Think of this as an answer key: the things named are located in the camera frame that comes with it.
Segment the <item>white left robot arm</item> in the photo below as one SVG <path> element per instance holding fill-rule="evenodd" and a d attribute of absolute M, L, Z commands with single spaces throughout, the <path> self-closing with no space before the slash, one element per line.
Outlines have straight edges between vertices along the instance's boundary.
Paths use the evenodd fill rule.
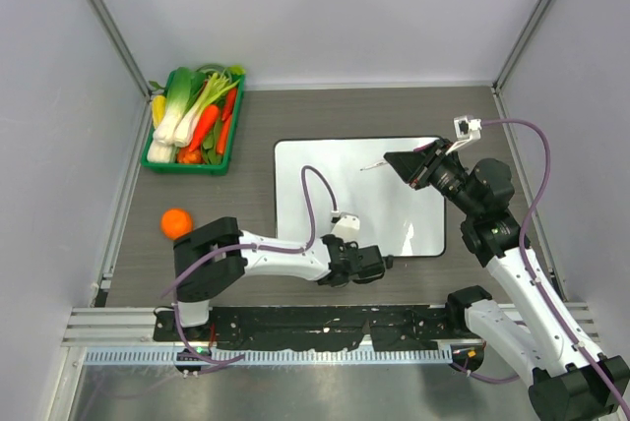
<path fill-rule="evenodd" d="M 376 245 L 359 246 L 359 227 L 357 216 L 337 214 L 328 233 L 299 243 L 245 231 L 228 216 L 178 238 L 175 280 L 167 289 L 176 303 L 176 330 L 187 340 L 202 339 L 211 301 L 242 277 L 288 276 L 331 287 L 382 278 L 393 258 Z"/>

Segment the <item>white whiteboard with black frame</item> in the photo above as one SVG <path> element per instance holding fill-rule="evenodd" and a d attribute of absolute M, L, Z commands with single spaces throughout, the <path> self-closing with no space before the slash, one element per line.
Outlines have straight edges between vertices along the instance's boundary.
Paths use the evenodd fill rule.
<path fill-rule="evenodd" d="M 330 184 L 338 209 L 358 216 L 358 243 L 395 257 L 433 258 L 446 250 L 446 201 L 434 189 L 411 189 L 388 164 L 388 151 L 407 151 L 432 137 L 286 140 L 274 147 L 276 235 L 306 240 L 309 218 L 301 169 L 311 165 Z"/>

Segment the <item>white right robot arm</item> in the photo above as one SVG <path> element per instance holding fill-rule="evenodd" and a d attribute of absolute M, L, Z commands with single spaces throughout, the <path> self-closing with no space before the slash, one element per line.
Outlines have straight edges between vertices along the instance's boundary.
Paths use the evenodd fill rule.
<path fill-rule="evenodd" d="M 448 296 L 448 332 L 457 337 L 473 332 L 493 347 L 526 385 L 541 420 L 595 420 L 627 411 L 629 367 L 622 357 L 603 353 L 546 278 L 509 210 L 510 167 L 485 158 L 466 170 L 450 146 L 438 139 L 418 150 L 387 152 L 384 159 L 411 188 L 431 186 L 465 214 L 461 232 L 467 249 L 507 293 L 523 322 L 517 325 L 475 286 Z"/>

